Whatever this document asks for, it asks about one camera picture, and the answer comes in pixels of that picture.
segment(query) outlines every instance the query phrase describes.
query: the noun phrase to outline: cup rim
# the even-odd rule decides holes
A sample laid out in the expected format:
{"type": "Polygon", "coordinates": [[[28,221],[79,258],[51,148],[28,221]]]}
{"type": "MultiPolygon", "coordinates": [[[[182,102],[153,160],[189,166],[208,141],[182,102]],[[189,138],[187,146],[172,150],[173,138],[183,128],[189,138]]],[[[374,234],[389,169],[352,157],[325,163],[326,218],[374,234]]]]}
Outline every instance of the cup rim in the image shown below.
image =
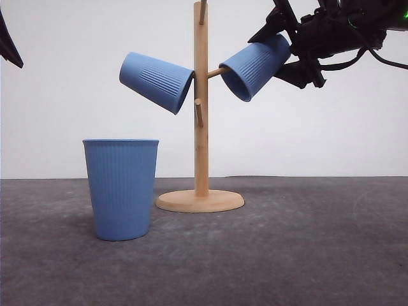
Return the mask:
{"type": "Polygon", "coordinates": [[[157,139],[109,139],[109,138],[99,138],[99,139],[84,139],[82,142],[159,142],[157,139]]]}

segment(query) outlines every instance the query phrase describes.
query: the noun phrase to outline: blue cup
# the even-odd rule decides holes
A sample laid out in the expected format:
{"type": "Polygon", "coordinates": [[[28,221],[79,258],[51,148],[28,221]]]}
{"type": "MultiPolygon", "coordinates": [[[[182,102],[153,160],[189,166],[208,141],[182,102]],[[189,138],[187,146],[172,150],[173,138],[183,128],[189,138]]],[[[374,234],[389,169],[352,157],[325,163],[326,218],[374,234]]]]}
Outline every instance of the blue cup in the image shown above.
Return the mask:
{"type": "Polygon", "coordinates": [[[84,140],[96,236],[119,241],[150,224],[158,140],[84,140]]]}
{"type": "Polygon", "coordinates": [[[176,115],[189,91],[193,73],[170,62],[129,53],[120,69],[119,80],[176,115]]]}
{"type": "Polygon", "coordinates": [[[241,100],[249,102],[289,59],[289,43],[280,34],[262,43],[251,43],[219,65],[229,68],[222,79],[241,100]]]}

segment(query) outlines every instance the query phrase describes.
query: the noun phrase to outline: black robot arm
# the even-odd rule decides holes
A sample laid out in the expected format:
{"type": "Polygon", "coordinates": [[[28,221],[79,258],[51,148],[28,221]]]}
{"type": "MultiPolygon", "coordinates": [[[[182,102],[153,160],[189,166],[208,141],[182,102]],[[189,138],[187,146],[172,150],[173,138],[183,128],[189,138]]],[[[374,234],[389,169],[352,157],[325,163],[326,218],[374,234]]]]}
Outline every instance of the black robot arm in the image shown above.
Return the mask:
{"type": "Polygon", "coordinates": [[[275,75],[299,88],[313,83],[322,87],[322,70],[350,67],[368,50],[376,59],[399,68],[408,68],[382,59],[374,50],[383,46],[387,30],[408,30],[408,0],[318,0],[313,15],[297,21],[288,0],[274,0],[275,8],[249,42],[262,42],[286,31],[292,42],[291,52],[299,61],[284,65],[275,75]],[[320,65],[319,59],[360,49],[352,61],[320,65]]]}

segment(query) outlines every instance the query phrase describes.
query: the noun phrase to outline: wooden peg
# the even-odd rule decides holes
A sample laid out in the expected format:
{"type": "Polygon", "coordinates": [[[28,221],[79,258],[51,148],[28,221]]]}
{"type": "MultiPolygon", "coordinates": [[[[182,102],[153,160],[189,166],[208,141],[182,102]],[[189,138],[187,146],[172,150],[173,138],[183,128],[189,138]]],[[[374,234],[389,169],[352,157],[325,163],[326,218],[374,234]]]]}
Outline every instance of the wooden peg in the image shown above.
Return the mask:
{"type": "Polygon", "coordinates": [[[230,69],[227,68],[227,67],[221,67],[221,68],[218,68],[216,70],[210,71],[210,72],[208,72],[208,78],[215,77],[216,75],[221,75],[221,74],[223,74],[225,72],[228,72],[229,70],[230,69]]]}
{"type": "Polygon", "coordinates": [[[196,108],[196,116],[197,116],[198,126],[202,128],[204,126],[204,122],[203,122],[203,113],[201,111],[201,100],[200,99],[195,99],[194,100],[194,106],[196,108]]]}
{"type": "Polygon", "coordinates": [[[200,8],[200,22],[199,24],[204,24],[204,16],[205,16],[205,8],[207,7],[207,0],[201,0],[201,8],[200,8]]]}

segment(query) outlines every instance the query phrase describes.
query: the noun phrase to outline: black cable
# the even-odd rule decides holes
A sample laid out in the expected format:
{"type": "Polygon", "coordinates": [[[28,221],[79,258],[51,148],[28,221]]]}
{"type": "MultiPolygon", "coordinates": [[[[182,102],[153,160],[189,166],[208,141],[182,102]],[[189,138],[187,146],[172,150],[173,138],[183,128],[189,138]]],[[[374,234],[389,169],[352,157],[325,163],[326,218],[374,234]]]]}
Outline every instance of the black cable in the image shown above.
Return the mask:
{"type": "Polygon", "coordinates": [[[377,54],[377,52],[374,51],[374,49],[370,46],[369,43],[367,43],[367,41],[365,40],[365,38],[363,37],[363,35],[360,34],[360,32],[352,27],[347,25],[346,26],[349,30],[351,30],[351,32],[359,39],[361,40],[361,42],[364,44],[364,46],[367,48],[368,51],[370,51],[370,53],[372,54],[372,56],[374,56],[375,59],[377,59],[378,61],[380,61],[381,63],[385,64],[385,65],[390,65],[393,67],[398,67],[398,68],[402,68],[402,69],[408,69],[408,65],[405,64],[401,64],[399,62],[391,62],[388,61],[386,59],[383,59],[380,55],[377,54]]]}
{"type": "Polygon", "coordinates": [[[351,61],[341,62],[338,64],[319,65],[319,68],[324,71],[338,71],[338,70],[346,69],[350,67],[351,65],[355,64],[356,62],[358,62],[358,60],[361,59],[361,57],[366,51],[367,51],[367,48],[361,48],[359,49],[357,56],[351,61]]]}

